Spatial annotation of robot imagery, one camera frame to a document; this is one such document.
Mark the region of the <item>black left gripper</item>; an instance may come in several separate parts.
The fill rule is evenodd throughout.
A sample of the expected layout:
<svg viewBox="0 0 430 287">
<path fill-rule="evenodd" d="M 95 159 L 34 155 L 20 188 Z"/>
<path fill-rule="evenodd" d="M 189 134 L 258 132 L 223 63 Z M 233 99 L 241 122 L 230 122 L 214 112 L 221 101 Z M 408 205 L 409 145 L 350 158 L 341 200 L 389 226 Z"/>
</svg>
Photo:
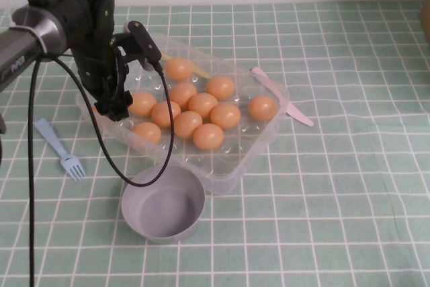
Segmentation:
<svg viewBox="0 0 430 287">
<path fill-rule="evenodd" d="M 129 68 L 120 51 L 109 45 L 84 44 L 72 48 L 72 54 L 84 88 L 95 99 L 97 112 L 114 122 L 128 118 L 133 98 L 124 89 Z"/>
</svg>

